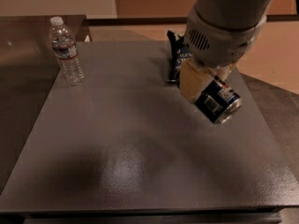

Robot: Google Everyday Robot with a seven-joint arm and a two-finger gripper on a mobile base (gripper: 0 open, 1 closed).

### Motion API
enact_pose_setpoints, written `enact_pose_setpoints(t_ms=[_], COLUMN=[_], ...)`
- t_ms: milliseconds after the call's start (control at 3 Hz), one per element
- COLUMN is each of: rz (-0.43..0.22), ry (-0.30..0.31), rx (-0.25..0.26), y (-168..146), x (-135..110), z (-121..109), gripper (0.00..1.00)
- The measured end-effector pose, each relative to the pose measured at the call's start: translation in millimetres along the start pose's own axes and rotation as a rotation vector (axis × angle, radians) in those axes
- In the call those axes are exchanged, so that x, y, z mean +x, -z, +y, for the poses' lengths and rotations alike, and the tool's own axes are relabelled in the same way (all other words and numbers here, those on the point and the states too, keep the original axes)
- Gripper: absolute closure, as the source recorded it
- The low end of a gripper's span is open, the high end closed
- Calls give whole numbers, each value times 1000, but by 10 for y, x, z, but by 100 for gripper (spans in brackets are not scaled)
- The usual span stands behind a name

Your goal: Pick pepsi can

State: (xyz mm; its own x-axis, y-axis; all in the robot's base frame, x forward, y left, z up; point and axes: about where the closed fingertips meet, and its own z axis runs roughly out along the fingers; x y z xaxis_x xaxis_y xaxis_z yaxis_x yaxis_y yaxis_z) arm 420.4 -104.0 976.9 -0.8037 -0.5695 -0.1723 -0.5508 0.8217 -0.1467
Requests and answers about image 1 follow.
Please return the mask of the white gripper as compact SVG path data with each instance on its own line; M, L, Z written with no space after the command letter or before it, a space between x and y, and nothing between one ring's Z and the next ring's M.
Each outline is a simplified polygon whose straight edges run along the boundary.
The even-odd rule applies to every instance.
M204 21L193 7L187 19L184 41L195 60L218 68L217 77L226 80L235 68L235 62L253 46L265 22L266 17L262 16L252 28L227 30ZM195 60L183 61L179 73L180 93L191 104L214 79L213 74Z

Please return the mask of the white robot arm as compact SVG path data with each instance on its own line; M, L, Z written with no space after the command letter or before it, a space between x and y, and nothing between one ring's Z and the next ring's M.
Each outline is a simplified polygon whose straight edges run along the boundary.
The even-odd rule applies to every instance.
M229 70L252 47L273 0L196 0L184 41L192 57L180 67L179 89L190 103L211 77Z

